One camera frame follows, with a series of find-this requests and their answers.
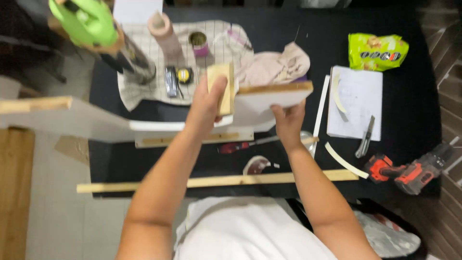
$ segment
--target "orange drill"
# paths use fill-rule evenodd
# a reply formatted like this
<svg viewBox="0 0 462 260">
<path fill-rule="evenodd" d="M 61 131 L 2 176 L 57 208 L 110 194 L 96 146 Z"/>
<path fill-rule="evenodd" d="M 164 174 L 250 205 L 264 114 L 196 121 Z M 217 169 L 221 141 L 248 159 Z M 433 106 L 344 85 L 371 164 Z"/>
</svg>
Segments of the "orange drill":
<svg viewBox="0 0 462 260">
<path fill-rule="evenodd" d="M 394 167 L 387 156 L 375 155 L 366 163 L 365 170 L 375 183 L 393 178 L 405 193 L 418 195 L 430 180 L 441 174 L 444 164 L 453 152 L 454 148 L 450 144 L 441 143 L 411 164 L 398 167 Z"/>
</svg>

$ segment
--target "green snack bag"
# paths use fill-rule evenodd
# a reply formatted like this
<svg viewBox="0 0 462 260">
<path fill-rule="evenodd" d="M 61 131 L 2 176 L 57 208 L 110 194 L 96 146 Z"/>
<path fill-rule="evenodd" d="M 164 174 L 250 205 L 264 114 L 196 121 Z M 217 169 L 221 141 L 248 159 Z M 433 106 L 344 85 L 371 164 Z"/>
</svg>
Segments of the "green snack bag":
<svg viewBox="0 0 462 260">
<path fill-rule="evenodd" d="M 396 68 L 406 58 L 409 44 L 399 35 L 377 37 L 372 34 L 348 35 L 350 68 L 384 71 Z"/>
</svg>

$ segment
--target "spiral notebook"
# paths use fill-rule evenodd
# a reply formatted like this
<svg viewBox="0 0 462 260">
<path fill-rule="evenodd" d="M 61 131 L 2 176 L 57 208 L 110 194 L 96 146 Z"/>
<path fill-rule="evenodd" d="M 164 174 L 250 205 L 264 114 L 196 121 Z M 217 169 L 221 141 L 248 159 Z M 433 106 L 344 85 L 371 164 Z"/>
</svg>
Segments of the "spiral notebook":
<svg viewBox="0 0 462 260">
<path fill-rule="evenodd" d="M 362 139 L 373 115 L 371 140 L 380 141 L 383 74 L 334 66 L 330 75 L 327 134 Z"/>
</svg>

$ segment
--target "black tabletop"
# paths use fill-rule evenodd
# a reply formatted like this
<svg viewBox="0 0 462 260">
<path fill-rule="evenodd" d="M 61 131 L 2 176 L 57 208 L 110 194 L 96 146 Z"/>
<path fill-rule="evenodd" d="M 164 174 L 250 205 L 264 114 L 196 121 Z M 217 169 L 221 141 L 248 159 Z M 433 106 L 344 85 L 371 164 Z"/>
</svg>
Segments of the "black tabletop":
<svg viewBox="0 0 462 260">
<path fill-rule="evenodd" d="M 326 134 L 326 99 L 315 160 L 324 169 L 342 169 L 324 148 L 325 142 L 349 163 L 362 168 L 375 153 L 386 154 L 396 165 L 409 163 L 441 142 L 440 112 L 435 77 L 427 45 L 415 19 L 406 8 L 391 9 L 165 9 L 173 22 L 197 22 L 220 19 L 241 25 L 254 51 L 282 52 L 295 40 L 309 56 L 307 73 L 314 92 L 306 101 L 303 130 L 312 132 L 321 98 L 324 78 L 334 65 L 348 67 L 348 34 L 371 33 L 378 36 L 397 34 L 409 43 L 409 53 L 400 68 L 383 73 L 382 138 L 371 142 L 361 159 L 353 155 L 360 140 L 329 137 Z M 103 62 L 96 62 L 91 84 L 90 102 L 119 116 L 145 121 L 184 121 L 188 107 L 143 100 L 132 112 L 124 107 L 117 87 L 116 72 Z M 256 138 L 275 135 L 274 128 L 258 133 Z M 230 155 L 220 155 L 217 144 L 203 145 L 191 177 L 242 174 L 254 155 L 280 164 L 280 169 L 266 172 L 290 172 L 287 155 L 280 142 L 253 146 Z M 164 148 L 136 149 L 134 143 L 107 144 L 89 142 L 92 182 L 141 181 L 160 157 Z M 396 190 L 393 182 L 373 184 L 368 180 L 337 181 L 335 185 L 349 198 L 372 198 L 383 201 Z M 438 180 L 426 187 L 435 191 Z M 131 196 L 131 192 L 98 193 L 94 196 Z M 207 196 L 298 197 L 295 184 L 225 186 L 188 189 L 188 197 Z"/>
</svg>

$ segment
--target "hand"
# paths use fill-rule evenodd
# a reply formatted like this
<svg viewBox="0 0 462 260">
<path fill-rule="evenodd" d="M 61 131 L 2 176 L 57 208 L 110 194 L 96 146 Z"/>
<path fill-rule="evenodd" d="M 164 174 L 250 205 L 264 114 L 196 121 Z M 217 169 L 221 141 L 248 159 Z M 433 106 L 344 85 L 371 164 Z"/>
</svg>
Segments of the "hand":
<svg viewBox="0 0 462 260">
<path fill-rule="evenodd" d="M 271 110 L 276 118 L 276 133 L 286 152 L 304 147 L 300 140 L 300 131 L 305 117 L 305 100 L 285 110 L 280 105 L 272 105 Z"/>
<path fill-rule="evenodd" d="M 194 92 L 193 103 L 186 117 L 184 129 L 191 132 L 195 138 L 201 141 L 207 138 L 213 129 L 213 123 L 221 121 L 222 117 L 218 114 L 218 102 L 225 92 L 228 79 L 224 76 L 218 76 L 213 87 L 208 92 L 207 74 L 201 77 L 199 85 Z"/>
</svg>

